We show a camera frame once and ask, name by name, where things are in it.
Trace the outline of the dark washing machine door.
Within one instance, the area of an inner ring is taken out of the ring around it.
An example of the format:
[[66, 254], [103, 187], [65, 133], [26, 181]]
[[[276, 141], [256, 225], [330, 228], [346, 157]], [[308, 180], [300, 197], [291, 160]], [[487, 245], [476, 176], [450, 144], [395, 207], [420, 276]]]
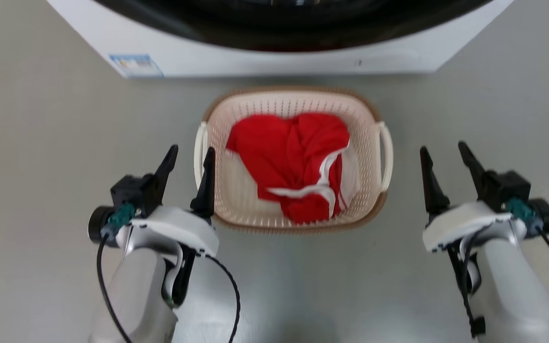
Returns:
[[208, 45], [322, 52], [423, 32], [492, 0], [94, 0], [145, 26]]

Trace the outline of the white washing machine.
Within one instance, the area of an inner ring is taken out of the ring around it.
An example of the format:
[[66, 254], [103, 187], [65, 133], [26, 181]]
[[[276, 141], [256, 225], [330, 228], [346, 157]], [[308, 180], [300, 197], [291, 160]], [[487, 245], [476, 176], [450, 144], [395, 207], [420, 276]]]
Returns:
[[224, 48], [150, 28], [94, 0], [47, 2], [119, 74], [109, 55], [149, 54], [164, 78], [194, 78], [434, 72], [479, 35], [513, 0], [492, 0], [451, 22], [405, 37], [322, 52]]

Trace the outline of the red garment with white trim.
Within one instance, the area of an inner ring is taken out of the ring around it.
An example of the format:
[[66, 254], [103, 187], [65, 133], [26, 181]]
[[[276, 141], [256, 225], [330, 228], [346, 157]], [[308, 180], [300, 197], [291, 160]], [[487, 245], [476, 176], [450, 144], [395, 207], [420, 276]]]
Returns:
[[347, 125], [338, 116], [305, 112], [288, 119], [255, 114], [238, 121], [226, 149], [257, 185], [257, 197], [277, 202], [294, 224], [330, 220], [359, 191]]

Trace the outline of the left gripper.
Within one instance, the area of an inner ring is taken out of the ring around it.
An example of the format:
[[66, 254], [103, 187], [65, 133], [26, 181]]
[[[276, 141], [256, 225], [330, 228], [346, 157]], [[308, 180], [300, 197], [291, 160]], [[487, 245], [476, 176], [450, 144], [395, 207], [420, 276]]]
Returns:
[[215, 212], [215, 149], [209, 147], [200, 164], [197, 194], [188, 211], [162, 204], [178, 150], [178, 145], [172, 145], [154, 174], [127, 174], [112, 186], [114, 205], [98, 207], [89, 219], [91, 241], [98, 243], [108, 234], [108, 246], [124, 247], [128, 252], [146, 247], [171, 254], [174, 243], [179, 243], [200, 255], [217, 254], [219, 237], [211, 224]]

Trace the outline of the blue energy label sticker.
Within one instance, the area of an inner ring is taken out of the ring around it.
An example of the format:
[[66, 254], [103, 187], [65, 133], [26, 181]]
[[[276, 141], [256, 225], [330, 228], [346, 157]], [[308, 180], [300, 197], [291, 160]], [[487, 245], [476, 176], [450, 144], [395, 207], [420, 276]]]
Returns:
[[109, 55], [111, 63], [126, 78], [163, 78], [161, 68], [149, 54]]

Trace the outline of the beige plastic laundry basket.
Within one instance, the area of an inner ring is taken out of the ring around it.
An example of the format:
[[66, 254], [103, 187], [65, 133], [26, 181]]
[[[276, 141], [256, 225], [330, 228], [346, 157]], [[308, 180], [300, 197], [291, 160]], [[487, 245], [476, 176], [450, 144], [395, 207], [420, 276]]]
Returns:
[[[293, 224], [280, 206], [257, 197], [257, 186], [240, 159], [226, 152], [232, 126], [253, 114], [284, 119], [308, 111], [340, 117], [357, 158], [359, 190], [349, 208], [333, 219]], [[194, 178], [200, 185], [207, 149], [216, 152], [215, 215], [221, 226], [257, 234], [311, 235], [344, 232], [373, 220], [383, 208], [394, 171], [394, 143], [376, 106], [359, 93], [340, 88], [276, 85], [241, 89], [221, 96], [205, 112], [194, 144]]]

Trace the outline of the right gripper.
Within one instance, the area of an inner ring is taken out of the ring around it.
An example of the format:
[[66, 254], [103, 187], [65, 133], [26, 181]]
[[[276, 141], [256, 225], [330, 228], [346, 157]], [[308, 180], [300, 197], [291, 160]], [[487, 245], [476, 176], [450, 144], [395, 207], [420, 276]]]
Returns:
[[427, 147], [420, 148], [425, 209], [429, 214], [422, 239], [428, 252], [468, 241], [473, 234], [495, 223], [512, 224], [512, 231], [520, 240], [549, 234], [549, 203], [543, 198], [529, 197], [529, 181], [513, 170], [486, 171], [465, 141], [459, 141], [458, 148], [478, 200], [456, 207], [450, 205], [439, 185]]

